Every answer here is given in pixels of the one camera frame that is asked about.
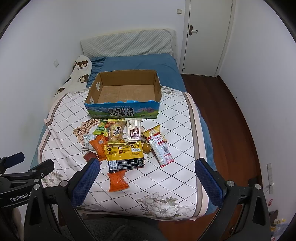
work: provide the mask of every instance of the green snack package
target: green snack package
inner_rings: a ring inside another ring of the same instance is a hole
[[[108,137],[110,126],[108,120],[100,120],[98,127],[94,130],[93,135],[104,135]]]

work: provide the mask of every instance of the barcode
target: barcode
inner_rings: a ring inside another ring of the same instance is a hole
[[[168,151],[166,145],[163,146],[163,151],[164,151],[165,153],[169,153],[169,151]]]
[[[132,148],[131,149],[131,152],[138,152],[138,151],[141,151],[141,149],[140,148]]]

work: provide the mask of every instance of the cable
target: cable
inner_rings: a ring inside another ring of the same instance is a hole
[[[268,187],[268,189],[266,190],[266,192],[264,193],[264,195],[268,192],[268,190],[270,189],[270,187],[273,186],[273,185],[274,185],[274,183],[272,183],[272,184],[269,185],[269,187]]]

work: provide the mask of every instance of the door handle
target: door handle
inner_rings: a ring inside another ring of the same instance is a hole
[[[190,35],[190,36],[192,35],[192,31],[196,31],[196,32],[198,32],[197,29],[193,29],[193,26],[190,25],[190,27],[189,27],[189,35]]]

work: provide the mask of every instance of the wooden floor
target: wooden floor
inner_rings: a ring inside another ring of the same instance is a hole
[[[187,92],[193,97],[208,125],[214,161],[225,180],[248,186],[248,180],[261,171],[255,145],[240,108],[230,91],[218,76],[182,75]],[[235,224],[241,206],[238,205],[229,224]],[[195,221],[159,222],[159,228],[169,241],[196,241],[212,220],[214,214]],[[223,239],[229,235],[225,232]]]

